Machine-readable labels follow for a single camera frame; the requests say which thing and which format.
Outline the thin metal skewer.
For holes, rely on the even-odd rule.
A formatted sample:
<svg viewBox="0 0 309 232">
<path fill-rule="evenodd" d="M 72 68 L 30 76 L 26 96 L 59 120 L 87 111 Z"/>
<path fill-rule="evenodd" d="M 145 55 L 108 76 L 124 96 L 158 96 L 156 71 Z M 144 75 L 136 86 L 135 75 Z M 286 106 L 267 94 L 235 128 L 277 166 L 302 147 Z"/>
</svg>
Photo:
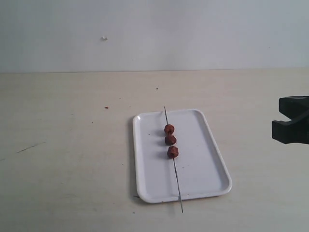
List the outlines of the thin metal skewer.
<svg viewBox="0 0 309 232">
<path fill-rule="evenodd" d="M 165 118 L 166 118 L 166 124 L 169 124 L 168 116 L 167 116 L 167 111 L 166 111 L 166 107 L 165 106 L 164 106 L 164 113 L 165 113 Z M 180 206 L 181 206 L 181 211 L 182 211 L 182 213 L 184 213 L 183 202 L 182 202 L 182 197 L 181 197 L 181 190 L 180 190 L 180 185 L 179 185 L 179 178 L 178 178 L 175 158 L 173 157 L 172 160 L 173 160 L 173 166 L 174 166 L 174 171 L 175 171 L 175 176 L 176 176 L 176 182 L 177 182 L 177 188 L 178 188 L 179 202 L 180 202 Z"/>
</svg>

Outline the white rectangular plastic tray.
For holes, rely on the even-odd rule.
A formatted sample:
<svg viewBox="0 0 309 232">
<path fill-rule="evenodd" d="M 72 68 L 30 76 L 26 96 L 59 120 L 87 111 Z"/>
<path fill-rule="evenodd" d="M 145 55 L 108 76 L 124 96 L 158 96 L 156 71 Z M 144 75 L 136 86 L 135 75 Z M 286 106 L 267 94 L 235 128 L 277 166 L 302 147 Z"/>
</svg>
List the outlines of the white rectangular plastic tray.
<svg viewBox="0 0 309 232">
<path fill-rule="evenodd" d="M 175 158 L 182 200 L 227 194 L 232 180 L 204 114 L 197 109 L 167 112 L 175 128 Z M 133 119 L 136 186 L 147 203 L 179 200 L 173 160 L 164 142 L 165 113 L 142 113 Z"/>
</svg>

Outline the dark red meat chunk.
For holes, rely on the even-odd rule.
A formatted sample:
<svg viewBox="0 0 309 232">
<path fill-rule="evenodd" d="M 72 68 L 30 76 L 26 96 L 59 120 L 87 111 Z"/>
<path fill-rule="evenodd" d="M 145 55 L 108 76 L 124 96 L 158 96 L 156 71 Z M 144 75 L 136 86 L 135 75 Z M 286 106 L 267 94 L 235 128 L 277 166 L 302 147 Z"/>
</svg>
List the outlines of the dark red meat chunk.
<svg viewBox="0 0 309 232">
<path fill-rule="evenodd" d="M 167 151 L 167 157 L 169 159 L 174 159 L 179 155 L 178 148 L 176 146 L 170 146 Z"/>
<path fill-rule="evenodd" d="M 174 145 L 174 144 L 176 144 L 176 143 L 177 143 L 177 139 L 176 139 L 175 136 L 169 134 L 169 135 L 167 135 L 167 136 L 165 137 L 165 144 L 166 144 L 166 145 L 172 146 L 172 145 Z"/>
<path fill-rule="evenodd" d="M 172 135 L 174 133 L 174 126 L 171 125 L 171 124 L 167 124 L 165 127 L 164 127 L 164 132 L 166 135 Z"/>
</svg>

